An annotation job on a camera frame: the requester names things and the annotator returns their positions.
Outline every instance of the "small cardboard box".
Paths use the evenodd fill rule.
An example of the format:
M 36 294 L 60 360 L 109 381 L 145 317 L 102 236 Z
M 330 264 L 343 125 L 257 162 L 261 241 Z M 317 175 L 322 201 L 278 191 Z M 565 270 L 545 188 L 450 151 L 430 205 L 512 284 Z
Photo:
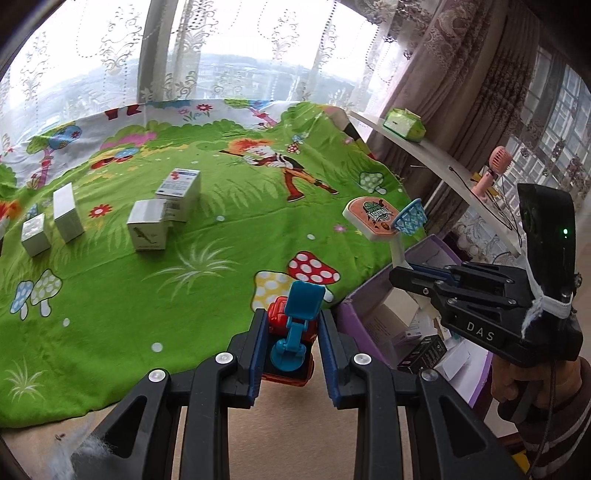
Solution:
M 417 374 L 426 368 L 434 368 L 445 355 L 447 349 L 439 335 L 431 335 L 421 340 L 398 364 L 398 370 Z
M 363 325 L 376 345 L 404 335 L 417 314 L 418 305 L 404 290 L 393 288 L 365 317 Z
M 134 203 L 127 228 L 136 250 L 164 250 L 168 226 L 164 220 L 166 200 L 139 200 Z
M 201 190 L 201 172 L 176 168 L 156 190 L 156 198 L 168 201 L 165 219 L 186 222 Z
M 53 221 L 66 243 L 84 233 L 71 183 L 53 192 Z
M 50 249 L 50 238 L 51 230 L 45 219 L 45 213 L 22 224 L 21 243 L 31 257 Z

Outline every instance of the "blue basketball net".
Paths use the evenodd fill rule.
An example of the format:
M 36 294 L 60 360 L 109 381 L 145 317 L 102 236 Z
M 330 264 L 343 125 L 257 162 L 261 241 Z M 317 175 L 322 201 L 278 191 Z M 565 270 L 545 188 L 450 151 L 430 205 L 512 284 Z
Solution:
M 427 221 L 421 199 L 413 200 L 406 205 L 392 222 L 392 226 L 407 235 L 414 234 Z

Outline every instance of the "box with printed label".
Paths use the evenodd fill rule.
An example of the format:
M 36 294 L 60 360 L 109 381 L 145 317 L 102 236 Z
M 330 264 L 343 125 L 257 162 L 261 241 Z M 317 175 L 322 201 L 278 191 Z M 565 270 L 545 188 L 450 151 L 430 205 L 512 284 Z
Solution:
M 166 220 L 186 222 L 201 189 L 201 172 L 175 168 L 156 190 L 156 198 L 168 201 Z
M 439 363 L 447 349 L 439 335 L 431 335 L 421 340 L 398 364 L 398 370 L 410 374 L 417 374 L 426 368 L 434 368 Z
M 50 238 L 51 230 L 45 213 L 22 224 L 21 243 L 31 257 L 51 248 Z
M 136 250 L 164 250 L 167 222 L 164 220 L 166 200 L 139 200 L 134 203 L 127 227 Z

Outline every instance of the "metal screw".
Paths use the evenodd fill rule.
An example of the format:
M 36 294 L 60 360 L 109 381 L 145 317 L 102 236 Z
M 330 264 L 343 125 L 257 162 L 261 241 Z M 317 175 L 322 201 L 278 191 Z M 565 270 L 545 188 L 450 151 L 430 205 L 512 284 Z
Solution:
M 421 377 L 428 382 L 435 382 L 435 380 L 439 378 L 439 374 L 435 370 L 429 368 L 421 372 Z
M 166 372 L 164 370 L 156 369 L 152 370 L 148 375 L 148 380 L 154 383 L 161 382 L 166 378 Z
M 353 362 L 358 365 L 367 365 L 371 363 L 371 357 L 367 353 L 358 353 L 353 357 Z
M 234 360 L 234 356 L 230 352 L 222 352 L 216 355 L 216 362 L 221 365 L 226 365 Z

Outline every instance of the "green box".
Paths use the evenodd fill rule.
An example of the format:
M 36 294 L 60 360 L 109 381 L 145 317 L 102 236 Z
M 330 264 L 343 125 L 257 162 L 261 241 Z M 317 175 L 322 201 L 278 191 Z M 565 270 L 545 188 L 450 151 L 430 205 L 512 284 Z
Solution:
M 421 117 L 401 108 L 390 110 L 384 120 L 384 128 L 411 142 L 420 142 L 426 132 Z

